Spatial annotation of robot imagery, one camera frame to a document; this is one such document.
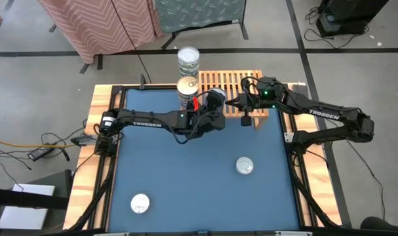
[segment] red object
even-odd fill
[[[199,109],[199,103],[197,102],[197,98],[193,98],[193,103],[194,103],[194,110],[197,111]]]

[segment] gray concrete floor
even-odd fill
[[[309,27],[305,14],[320,0],[292,2],[303,33]],[[10,10],[2,11],[6,3],[0,0],[4,16],[0,52],[73,50],[59,30],[48,32],[52,21],[37,1],[15,1]],[[242,39],[239,26],[232,25],[182,33],[169,48],[297,48],[284,0],[249,0],[246,26],[248,41]],[[389,1],[369,26],[366,35],[355,38],[346,48],[377,48],[377,42],[381,47],[398,47],[398,0]],[[168,38],[140,48],[159,49]],[[340,45],[345,39],[340,37],[333,43]],[[328,48],[324,42],[304,44],[307,48]],[[355,147],[384,185],[386,220],[398,224],[398,54],[309,54],[308,58],[321,100],[359,106],[376,122],[374,140]],[[154,83],[178,79],[175,55],[142,59]],[[81,75],[78,72],[83,65],[78,56],[0,57],[0,140],[38,144],[44,132],[66,136],[87,117],[95,84],[137,83],[144,73],[137,56],[105,56],[103,70],[97,71],[93,65]],[[261,69],[280,81],[306,82],[299,54],[203,54],[201,69]],[[379,187],[347,143],[336,142],[333,150],[352,225],[359,227],[367,216],[381,215]],[[18,182],[25,183],[74,169],[79,150],[71,147],[68,152],[68,163],[61,156],[27,161],[33,170],[13,159],[0,157],[0,161]],[[12,185],[0,168],[0,187]]]

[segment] wooden table frame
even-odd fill
[[[96,85],[92,97],[89,111],[86,134],[94,134],[93,125],[99,123],[104,111],[110,108],[123,108],[125,106],[125,94],[127,89],[140,89],[140,85]],[[176,89],[176,84],[152,84],[144,85],[144,89]],[[283,132],[293,132],[294,130],[306,130],[313,132],[317,130],[314,116],[311,115],[287,115],[279,112],[282,122]],[[324,156],[322,146],[312,145],[309,147],[311,152]],[[81,148],[78,160],[78,166],[85,161],[94,152],[94,146]],[[302,158],[303,165],[296,167],[302,183],[310,190],[311,195],[327,214],[327,216],[336,224],[341,224],[341,219],[334,196],[332,182],[326,163],[314,154],[307,153]],[[109,167],[109,159],[100,158],[93,155],[75,174],[71,196],[66,212],[64,229],[71,227],[82,215],[87,205],[90,203],[93,193],[99,188],[104,180]],[[98,203],[96,212],[92,215],[91,221],[85,225],[85,228],[108,228],[109,202],[112,192],[107,192]],[[298,219],[301,226],[321,226],[319,219],[314,215],[302,194],[294,189]]]

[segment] white round lid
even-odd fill
[[[254,169],[254,163],[248,157],[240,157],[236,169],[239,174],[250,174]]]
[[[132,207],[134,213],[141,214],[147,211],[149,204],[149,197],[143,193],[139,193],[132,198],[130,206]]]
[[[193,47],[184,47],[178,51],[178,59],[184,63],[196,62],[199,57],[199,51]]]

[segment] stacked containers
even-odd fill
[[[178,51],[178,69],[180,77],[199,78],[199,51],[193,47],[183,47]]]
[[[199,80],[194,77],[183,77],[177,82],[178,99],[182,109],[187,107],[187,103],[197,96],[199,91]]]

